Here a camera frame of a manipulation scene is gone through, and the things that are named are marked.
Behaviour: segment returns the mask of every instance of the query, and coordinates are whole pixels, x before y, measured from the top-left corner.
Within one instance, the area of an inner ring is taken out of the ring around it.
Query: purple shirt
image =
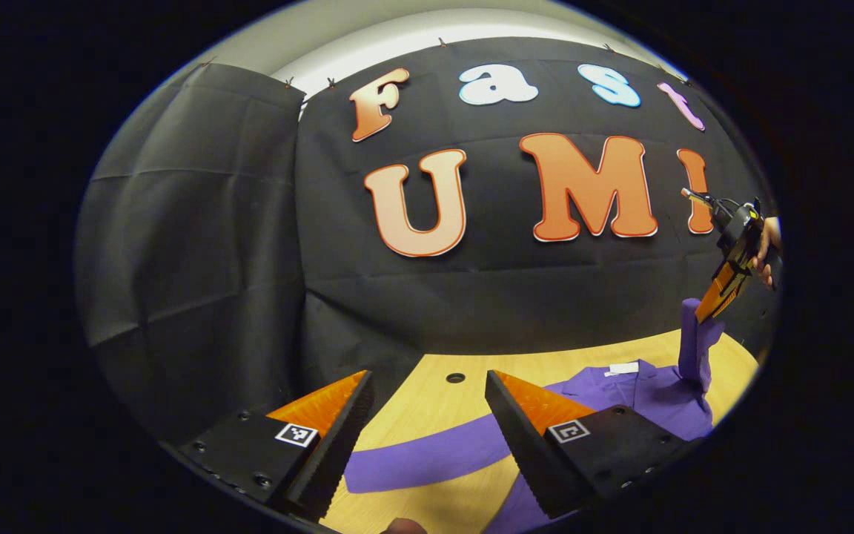
[[[684,440],[707,434],[712,413],[704,393],[709,386],[708,349],[721,337],[722,323],[698,325],[698,300],[681,307],[681,356],[664,368],[638,360],[638,372],[605,376],[608,368],[585,368],[578,375],[546,386],[549,391],[602,410],[623,403]],[[486,415],[453,429],[380,449],[352,453],[345,468],[348,491],[400,490],[451,480],[491,466],[509,456],[494,416]],[[489,524],[492,534],[523,532],[549,523],[522,475]]]

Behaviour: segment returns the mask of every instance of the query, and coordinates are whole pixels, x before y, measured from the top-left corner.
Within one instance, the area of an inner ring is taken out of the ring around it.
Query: table surface
[[[392,398],[360,433],[355,450],[377,449],[428,436],[489,414],[484,398],[489,369],[539,386],[572,378],[586,367],[643,359],[655,367],[678,364],[681,331],[602,347],[527,355],[424,355]],[[728,335],[709,351],[712,382],[706,399],[714,425],[746,391],[755,358]],[[447,375],[459,372],[463,382]],[[321,523],[343,534],[378,534],[396,517],[418,521],[431,533],[482,532],[499,511],[519,473],[512,456],[436,484],[371,493],[349,493],[345,478]]]

